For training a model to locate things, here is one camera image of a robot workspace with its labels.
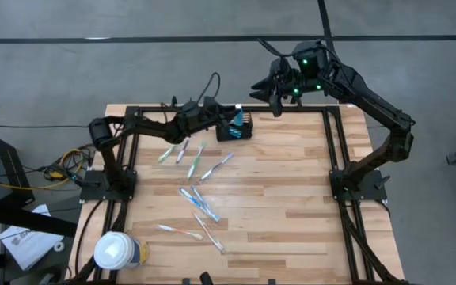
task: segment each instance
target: concrete floor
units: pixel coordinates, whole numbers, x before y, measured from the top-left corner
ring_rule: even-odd
[[[456,2],[328,0],[334,36],[456,35]],[[0,0],[0,38],[323,33],[307,0]],[[275,43],[290,51],[296,43]],[[410,114],[409,160],[382,167],[407,280],[456,284],[456,41],[335,43],[367,84]],[[257,43],[0,44],[0,124],[87,124],[110,103],[196,97],[212,71],[223,103],[254,102],[249,87],[273,56]],[[318,94],[306,102],[333,102]],[[368,120],[370,126],[377,122]],[[374,146],[386,130],[371,128]],[[0,129],[23,163],[50,162],[89,142],[82,129]],[[43,181],[30,177],[38,185]],[[36,192],[51,202],[77,192]]]

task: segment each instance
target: yellow cable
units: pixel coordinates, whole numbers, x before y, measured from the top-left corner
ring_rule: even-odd
[[[84,153],[82,153],[79,149],[73,149],[73,150],[70,150],[68,152],[66,152],[63,157],[61,158],[61,161],[59,162],[59,165],[63,165],[63,162],[64,162],[64,159],[68,157],[68,155],[72,154],[72,153],[80,153],[80,156],[81,156],[81,160],[84,159]],[[82,164],[79,164],[77,169],[75,170],[75,173],[78,173],[78,171],[80,171],[80,168],[82,167]],[[70,180],[69,179],[65,179],[59,183],[56,183],[56,184],[52,184],[52,185],[48,185],[48,186],[43,186],[43,187],[20,187],[20,186],[13,186],[13,185],[8,185],[8,184],[3,184],[3,183],[0,183],[0,186],[3,187],[3,188],[13,188],[13,189],[20,189],[20,190],[47,190],[47,189],[50,189],[50,188],[54,188],[54,187],[58,187],[58,186],[61,186],[63,184],[65,184],[66,182],[69,182]]]

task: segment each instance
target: wooden tabletop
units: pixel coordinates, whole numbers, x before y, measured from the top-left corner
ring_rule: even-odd
[[[125,108],[125,104],[110,104],[106,115],[122,116]],[[340,110],[350,158],[363,158],[372,151],[363,113],[344,105]],[[162,113],[146,116],[164,121]],[[175,160],[180,148],[158,164],[169,144],[158,138],[140,138],[135,165],[138,183],[129,203],[125,232],[146,241],[150,257],[138,268],[120,270],[117,283],[180,283],[183,278],[198,283],[205,271],[214,283],[267,283],[268,279],[281,284],[351,283],[339,210],[329,185],[331,165],[322,115],[285,112],[275,118],[270,112],[254,112],[252,116],[250,140],[217,142],[214,128],[200,132],[192,137],[179,165]],[[331,122],[336,140],[333,118]],[[207,147],[188,182],[186,175],[201,142]],[[337,140],[336,146],[340,157]],[[206,181],[197,183],[228,152],[234,156]],[[102,165],[98,156],[95,166],[102,169]],[[177,189],[189,188],[191,183],[198,185],[220,222],[211,221],[179,196]],[[74,249],[94,204],[82,207]],[[373,202],[362,202],[361,207],[371,248],[390,272],[404,278],[388,213]],[[81,266],[93,255],[105,209],[103,202],[87,226]],[[157,224],[163,224],[206,237],[192,212],[225,245],[225,255],[208,239],[195,241],[157,229]],[[74,258],[75,250],[70,257],[72,269]],[[361,258],[357,261],[363,278]]]

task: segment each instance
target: white cup lid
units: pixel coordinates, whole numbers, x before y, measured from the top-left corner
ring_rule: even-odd
[[[132,253],[129,237],[123,233],[107,232],[94,247],[94,260],[103,269],[121,269]]]

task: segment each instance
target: white paper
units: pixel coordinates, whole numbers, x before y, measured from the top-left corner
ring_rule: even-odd
[[[42,215],[51,216],[47,205],[40,205],[32,211]],[[19,226],[11,226],[0,233],[0,240],[12,254],[22,270],[29,270],[40,258],[42,258],[56,243],[62,241],[64,236],[28,231],[29,229]]]

